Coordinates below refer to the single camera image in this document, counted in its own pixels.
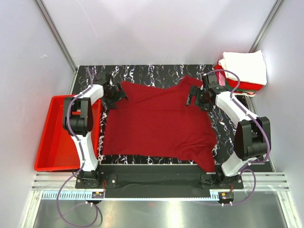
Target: black marble tabletop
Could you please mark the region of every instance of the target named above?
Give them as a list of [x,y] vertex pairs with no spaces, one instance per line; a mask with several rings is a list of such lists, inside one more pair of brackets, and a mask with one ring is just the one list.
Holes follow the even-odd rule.
[[[83,91],[89,84],[89,76],[86,73],[86,67],[80,66],[73,94]],[[213,69],[213,65],[136,65],[136,66],[89,66],[94,75],[99,72],[111,72],[116,83],[129,81],[132,83],[154,86],[158,88],[169,88],[177,85],[184,77],[189,75],[200,79],[204,73]],[[242,96],[238,99],[246,104]],[[189,164],[193,161],[181,161],[177,158],[166,157],[146,157],[140,155],[102,155],[103,138],[106,128],[107,110],[101,113],[101,131],[99,134],[98,160],[105,164]],[[229,117],[216,106],[209,113],[212,128],[217,134],[218,143],[212,150],[214,162],[223,163],[233,152],[233,140],[236,131],[235,125]]]

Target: metallic floor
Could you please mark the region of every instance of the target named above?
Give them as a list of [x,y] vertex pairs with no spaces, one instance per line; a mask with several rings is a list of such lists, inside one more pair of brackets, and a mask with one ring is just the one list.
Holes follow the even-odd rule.
[[[246,197],[235,193],[235,202]],[[80,201],[60,202],[62,212],[69,211]],[[221,207],[215,202],[191,201],[103,201],[102,212],[92,227],[100,228],[286,228],[286,222],[275,192],[255,192],[241,205]],[[82,205],[65,215],[76,225],[92,222],[95,210]],[[58,215],[55,200],[42,200],[35,228],[69,228]]]

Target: white wall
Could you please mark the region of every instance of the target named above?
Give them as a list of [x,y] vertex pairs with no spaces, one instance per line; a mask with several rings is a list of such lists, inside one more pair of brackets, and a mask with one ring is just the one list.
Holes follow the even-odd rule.
[[214,64],[248,52],[275,0],[43,0],[77,65]]
[[72,71],[33,0],[0,3],[0,227],[16,228],[52,96]]
[[268,85],[254,101],[271,123],[272,156],[286,174],[304,225],[304,2],[285,1],[260,45]]

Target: red fabric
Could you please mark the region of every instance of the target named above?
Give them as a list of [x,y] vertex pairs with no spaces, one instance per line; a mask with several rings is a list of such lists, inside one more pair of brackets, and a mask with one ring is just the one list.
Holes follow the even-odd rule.
[[169,89],[122,82],[129,101],[109,112],[103,154],[176,157],[214,172],[217,139],[208,114],[194,104],[185,107],[191,85],[202,82],[186,76]]
[[[218,64],[214,67],[214,69],[222,70],[223,68],[222,68],[222,66],[219,65],[219,62],[218,62]],[[221,74],[225,77],[225,79],[228,82],[230,87],[234,88],[237,86],[237,84],[238,84],[237,81],[233,81],[229,78],[226,78],[225,72],[221,72]],[[263,85],[253,84],[253,83],[249,83],[249,82],[241,82],[238,87],[238,89],[255,90],[255,91],[259,91],[261,88],[263,88]]]

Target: red tray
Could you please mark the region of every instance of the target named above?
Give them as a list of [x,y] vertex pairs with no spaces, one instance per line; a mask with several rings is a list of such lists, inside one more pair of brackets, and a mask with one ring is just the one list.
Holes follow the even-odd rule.
[[[51,100],[35,162],[34,169],[36,171],[58,171],[80,168],[76,146],[71,136],[62,126],[63,101],[65,97],[67,95],[54,96]],[[91,137],[96,157],[98,153],[101,109],[102,105],[99,99],[92,105],[94,126]]]

